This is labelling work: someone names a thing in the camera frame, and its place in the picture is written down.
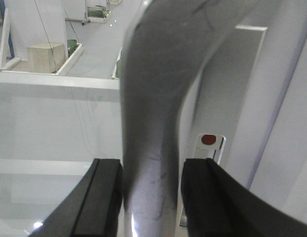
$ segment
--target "cable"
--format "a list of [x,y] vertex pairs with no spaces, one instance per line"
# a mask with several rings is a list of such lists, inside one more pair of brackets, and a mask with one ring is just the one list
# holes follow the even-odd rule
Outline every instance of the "cable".
[[38,8],[38,5],[37,5],[37,2],[36,2],[36,0],[34,0],[34,1],[35,1],[35,5],[36,5],[36,8],[37,8],[37,11],[38,11],[38,14],[39,14],[39,17],[40,17],[41,23],[42,23],[43,28],[44,28],[45,36],[46,36],[46,38],[47,38],[47,40],[48,40],[48,43],[49,43],[49,45],[50,45],[50,49],[51,49],[51,53],[52,53],[52,58],[53,58],[54,66],[55,66],[55,70],[57,71],[57,70],[58,70],[58,68],[57,68],[57,66],[56,66],[56,62],[55,62],[55,58],[54,58],[54,54],[53,54],[53,48],[52,48],[52,46],[51,46],[51,43],[50,43],[50,40],[49,40],[48,34],[47,34],[46,30],[45,30],[45,27],[44,27],[44,21],[43,21],[43,19],[41,18],[41,14],[40,14],[40,11],[39,11],[39,8]]
[[73,28],[72,22],[70,21],[70,17],[69,17],[69,15],[67,14],[65,8],[63,8],[63,10],[64,10],[64,12],[65,12],[65,14],[66,14],[66,17],[68,18],[68,21],[70,22],[71,28],[72,28],[72,30],[73,30],[73,32],[74,32],[74,34],[75,34],[75,36],[76,36],[76,39],[78,40],[78,43],[79,43],[79,42],[80,42],[80,41],[79,41],[79,37],[78,37],[78,35],[76,34],[76,32],[75,32],[75,30],[74,30],[74,28]]

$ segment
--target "white floor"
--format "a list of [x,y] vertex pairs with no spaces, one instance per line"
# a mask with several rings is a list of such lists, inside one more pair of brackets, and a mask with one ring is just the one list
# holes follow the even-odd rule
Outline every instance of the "white floor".
[[[137,12],[141,0],[123,0],[120,5],[107,5],[113,12],[106,24],[71,22],[85,52],[69,72],[71,77],[110,79],[122,47],[125,30]],[[77,40],[70,22],[66,22],[68,39]]]

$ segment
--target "glass panel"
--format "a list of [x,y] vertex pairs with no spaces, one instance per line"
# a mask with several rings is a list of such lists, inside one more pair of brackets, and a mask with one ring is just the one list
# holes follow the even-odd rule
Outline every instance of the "glass panel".
[[31,233],[94,158],[121,157],[118,87],[0,83],[0,237]]

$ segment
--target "wooden box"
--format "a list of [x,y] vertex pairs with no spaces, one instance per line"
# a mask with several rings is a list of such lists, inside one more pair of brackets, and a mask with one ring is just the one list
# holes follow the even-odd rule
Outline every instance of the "wooden box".
[[39,43],[28,47],[27,53],[32,73],[53,73],[65,63],[62,43]]

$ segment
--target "red button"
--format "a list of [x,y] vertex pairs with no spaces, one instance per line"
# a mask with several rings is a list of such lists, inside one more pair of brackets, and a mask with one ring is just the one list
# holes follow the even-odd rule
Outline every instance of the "red button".
[[216,142],[216,136],[215,135],[210,135],[206,134],[202,137],[202,143],[205,145],[212,145]]

